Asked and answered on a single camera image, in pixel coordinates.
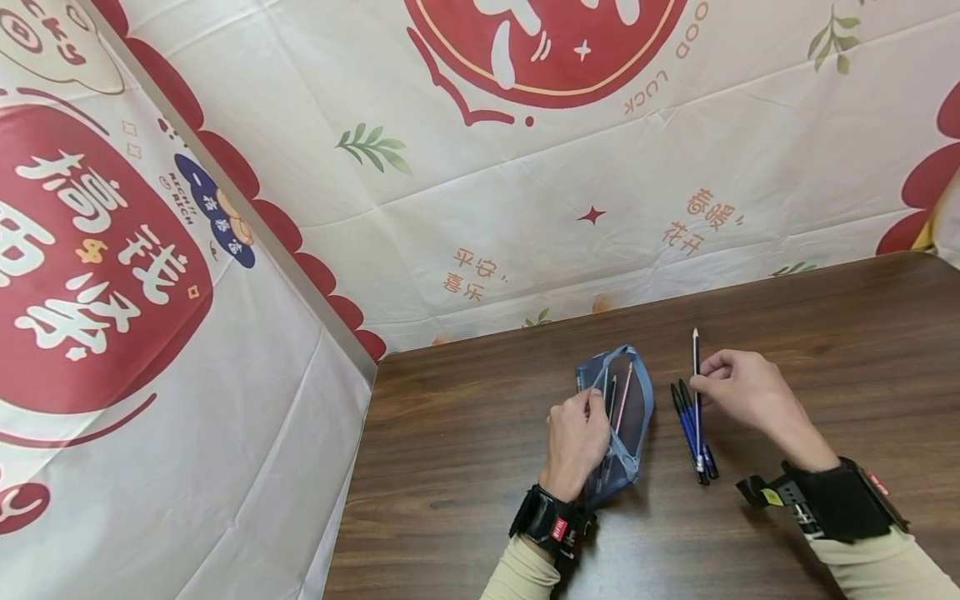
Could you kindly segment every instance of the white fabric backdrop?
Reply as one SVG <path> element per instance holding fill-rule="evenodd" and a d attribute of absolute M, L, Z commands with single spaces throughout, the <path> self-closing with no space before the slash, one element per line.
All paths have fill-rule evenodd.
<path fill-rule="evenodd" d="M 319 597 L 369 386 L 88 16 L 0 9 L 0 597 Z"/>
<path fill-rule="evenodd" d="M 387 350 L 909 249 L 960 81 L 958 0 L 122 4 Z"/>

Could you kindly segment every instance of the red circle graphic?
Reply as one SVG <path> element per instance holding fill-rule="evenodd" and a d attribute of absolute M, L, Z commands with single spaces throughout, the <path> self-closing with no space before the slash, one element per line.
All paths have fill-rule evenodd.
<path fill-rule="evenodd" d="M 417 30 L 473 85 L 572 108 L 614 93 L 657 55 L 686 0 L 406 0 Z"/>

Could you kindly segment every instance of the forearm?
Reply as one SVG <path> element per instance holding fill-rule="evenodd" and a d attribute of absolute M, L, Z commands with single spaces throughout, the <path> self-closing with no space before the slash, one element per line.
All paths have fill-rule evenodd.
<path fill-rule="evenodd" d="M 882 538 L 853 544 L 814 540 L 810 546 L 850 600 L 960 599 L 949 576 L 913 536 L 896 527 Z"/>
<path fill-rule="evenodd" d="M 560 573 L 541 552 L 514 536 L 480 600 L 548 600 Z"/>

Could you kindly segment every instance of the blue pencil case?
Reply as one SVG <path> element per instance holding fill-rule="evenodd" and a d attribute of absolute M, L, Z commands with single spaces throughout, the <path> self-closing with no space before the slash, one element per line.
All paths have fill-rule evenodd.
<path fill-rule="evenodd" d="M 584 499 L 592 510 L 640 478 L 640 453 L 654 413 L 654 387 L 632 346 L 597 354 L 577 366 L 577 389 L 604 394 L 610 419 L 607 455 L 587 479 Z"/>

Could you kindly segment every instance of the wooden table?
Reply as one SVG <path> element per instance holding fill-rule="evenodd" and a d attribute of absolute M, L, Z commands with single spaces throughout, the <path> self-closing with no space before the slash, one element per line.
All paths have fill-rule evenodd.
<path fill-rule="evenodd" d="M 475 600 L 545 455 L 544 419 L 573 367 L 629 343 L 657 410 L 643 476 L 599 511 L 565 598 L 842 598 L 786 511 L 734 484 L 775 476 L 758 434 L 707 423 L 721 479 L 691 473 L 668 384 L 690 330 L 707 356 L 780 365 L 841 454 L 876 471 L 927 552 L 960 580 L 960 273 L 897 254 L 388 356 L 324 598 Z"/>

